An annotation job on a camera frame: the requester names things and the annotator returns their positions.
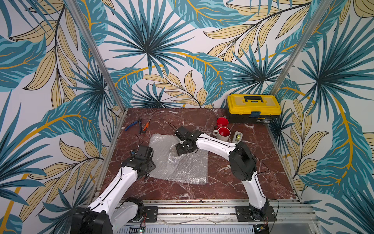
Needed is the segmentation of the clear bubble wrap sheet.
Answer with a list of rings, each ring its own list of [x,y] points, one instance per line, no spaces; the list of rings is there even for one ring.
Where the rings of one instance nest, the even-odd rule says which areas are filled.
[[[153,134],[149,146],[153,148],[152,158],[156,168],[150,177],[174,182],[204,185],[207,183],[208,151],[198,150],[194,153],[173,158],[170,147],[178,144],[175,136]]]

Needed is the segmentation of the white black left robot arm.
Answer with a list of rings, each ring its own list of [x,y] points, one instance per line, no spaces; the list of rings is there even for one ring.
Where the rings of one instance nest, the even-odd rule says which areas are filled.
[[[121,163],[118,174],[87,208],[72,215],[71,234],[115,234],[129,221],[145,220],[141,200],[127,198],[120,202],[137,180],[148,177],[156,168],[152,161],[153,148],[140,145],[135,153]]]

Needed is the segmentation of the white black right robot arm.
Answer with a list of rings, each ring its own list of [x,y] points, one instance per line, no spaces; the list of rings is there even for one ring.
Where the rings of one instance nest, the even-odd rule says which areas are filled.
[[[239,222],[277,220],[277,213],[263,193],[258,180],[256,157],[244,142],[225,142],[200,131],[191,132],[183,126],[174,134],[180,141],[176,144],[176,151],[180,156],[205,150],[229,161],[232,174],[242,182],[249,199],[249,205],[235,207]]]

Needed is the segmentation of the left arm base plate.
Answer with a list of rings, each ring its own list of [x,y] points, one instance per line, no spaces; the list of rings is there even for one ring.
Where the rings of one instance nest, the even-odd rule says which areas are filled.
[[[157,206],[146,206],[138,210],[135,218],[131,219],[129,223],[156,223],[158,218],[158,207]]]

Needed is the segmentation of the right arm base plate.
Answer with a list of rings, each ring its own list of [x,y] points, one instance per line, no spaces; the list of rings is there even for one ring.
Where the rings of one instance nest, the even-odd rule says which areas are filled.
[[[276,221],[276,213],[272,206],[257,209],[253,206],[235,206],[238,222],[268,222]]]

